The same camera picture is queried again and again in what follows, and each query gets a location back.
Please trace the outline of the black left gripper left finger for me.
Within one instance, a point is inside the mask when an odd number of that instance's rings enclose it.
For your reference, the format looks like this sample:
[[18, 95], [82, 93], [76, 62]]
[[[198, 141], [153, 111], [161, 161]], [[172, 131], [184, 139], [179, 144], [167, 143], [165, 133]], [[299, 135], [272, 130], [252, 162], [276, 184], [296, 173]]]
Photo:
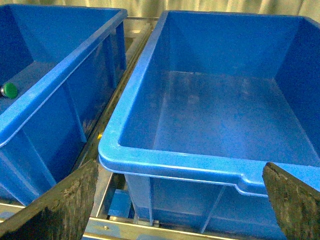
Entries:
[[0, 224], [2, 240], [80, 240], [88, 224], [99, 167], [91, 159]]

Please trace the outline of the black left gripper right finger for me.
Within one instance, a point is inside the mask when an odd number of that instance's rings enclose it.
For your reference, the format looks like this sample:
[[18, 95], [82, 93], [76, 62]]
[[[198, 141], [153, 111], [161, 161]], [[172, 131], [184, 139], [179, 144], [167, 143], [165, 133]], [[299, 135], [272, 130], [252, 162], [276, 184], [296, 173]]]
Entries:
[[262, 172], [276, 221], [288, 240], [320, 238], [320, 192], [272, 162]]

